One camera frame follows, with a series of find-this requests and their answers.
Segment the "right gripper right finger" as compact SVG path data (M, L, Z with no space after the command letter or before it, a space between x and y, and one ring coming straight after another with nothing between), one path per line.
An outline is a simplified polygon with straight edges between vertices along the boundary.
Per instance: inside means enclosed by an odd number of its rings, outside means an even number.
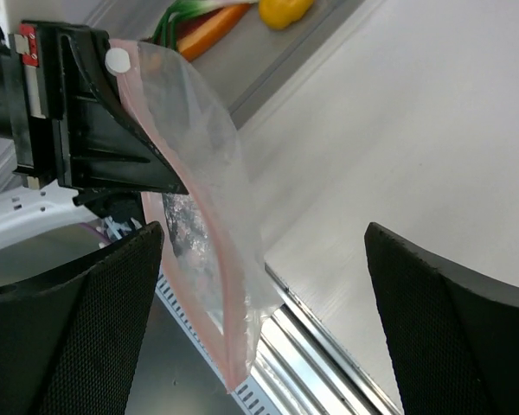
M377 224L364 234L407 414L519 414L519 287Z

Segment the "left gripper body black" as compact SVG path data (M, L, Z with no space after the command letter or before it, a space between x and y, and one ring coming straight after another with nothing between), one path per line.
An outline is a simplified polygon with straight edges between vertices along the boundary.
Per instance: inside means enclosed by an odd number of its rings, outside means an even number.
M61 148L65 115L58 35L67 22L23 20L12 34L0 29L0 138L15 146L16 169L24 186L41 189L69 182Z

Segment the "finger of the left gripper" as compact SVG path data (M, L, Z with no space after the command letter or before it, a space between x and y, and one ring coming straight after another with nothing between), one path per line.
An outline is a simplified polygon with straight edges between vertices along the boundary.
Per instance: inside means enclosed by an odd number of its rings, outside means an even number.
M186 194L182 179L121 104L106 70L109 36L63 26L56 31L61 117L55 125L56 174L78 190Z
M116 190L80 190L73 198L76 207L84 206L96 216L104 219L112 217L118 223L131 219L144 223L144 210L140 193Z

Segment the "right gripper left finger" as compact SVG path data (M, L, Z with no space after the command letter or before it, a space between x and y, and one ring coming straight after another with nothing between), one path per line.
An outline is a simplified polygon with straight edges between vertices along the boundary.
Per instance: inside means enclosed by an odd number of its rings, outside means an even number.
M0 286L0 414L121 414L158 280L163 230Z

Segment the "clear zip top bag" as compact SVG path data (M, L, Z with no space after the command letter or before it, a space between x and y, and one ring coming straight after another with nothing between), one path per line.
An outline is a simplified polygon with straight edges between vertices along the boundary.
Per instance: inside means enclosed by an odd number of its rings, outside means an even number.
M170 163L186 194L145 192L144 217L165 234L162 271L224 340L228 389L251 371L263 323L282 300L264 250L240 139L226 107L179 53L115 39L106 56L125 110Z

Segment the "orange papaya slice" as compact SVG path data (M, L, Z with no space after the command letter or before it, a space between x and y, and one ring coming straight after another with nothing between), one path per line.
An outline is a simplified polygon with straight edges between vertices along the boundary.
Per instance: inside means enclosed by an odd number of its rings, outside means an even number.
M176 48L187 61L193 61L227 35L250 10L249 3L231 5L197 17L178 36Z

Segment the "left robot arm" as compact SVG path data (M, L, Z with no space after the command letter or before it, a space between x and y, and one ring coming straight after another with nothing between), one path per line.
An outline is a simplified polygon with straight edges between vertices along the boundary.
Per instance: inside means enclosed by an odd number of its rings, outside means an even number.
M22 181L0 194L0 249L96 218L142 220L145 193L186 193L144 123L140 48L65 22L0 35L0 138Z

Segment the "green onion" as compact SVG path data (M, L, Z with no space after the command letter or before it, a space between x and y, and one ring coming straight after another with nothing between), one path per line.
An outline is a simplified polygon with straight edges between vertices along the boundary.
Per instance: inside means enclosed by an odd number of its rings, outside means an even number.
M218 1L175 1L160 18L151 41L159 46L177 49L176 28L182 22L201 17L222 8Z

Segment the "clear plastic bin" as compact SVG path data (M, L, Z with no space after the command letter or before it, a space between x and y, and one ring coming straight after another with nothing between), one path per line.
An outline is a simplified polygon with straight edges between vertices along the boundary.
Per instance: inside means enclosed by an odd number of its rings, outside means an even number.
M138 40L152 34L168 6L164 0L68 1L65 10L76 22ZM359 1L317 1L283 31L270 30L251 9L194 66L241 127L360 6Z

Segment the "yellow lemon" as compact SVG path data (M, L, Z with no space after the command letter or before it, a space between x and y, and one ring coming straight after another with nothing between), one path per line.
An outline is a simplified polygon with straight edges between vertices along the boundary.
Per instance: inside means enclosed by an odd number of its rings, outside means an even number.
M314 0L260 0L258 12L268 28L282 30L301 20L314 3Z

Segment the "aluminium mounting rail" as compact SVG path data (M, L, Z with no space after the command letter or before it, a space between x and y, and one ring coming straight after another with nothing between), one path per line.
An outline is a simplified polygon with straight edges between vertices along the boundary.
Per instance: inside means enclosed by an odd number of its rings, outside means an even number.
M272 269L283 299L264 322L251 378L234 394L249 414L399 414L400 409L340 347Z

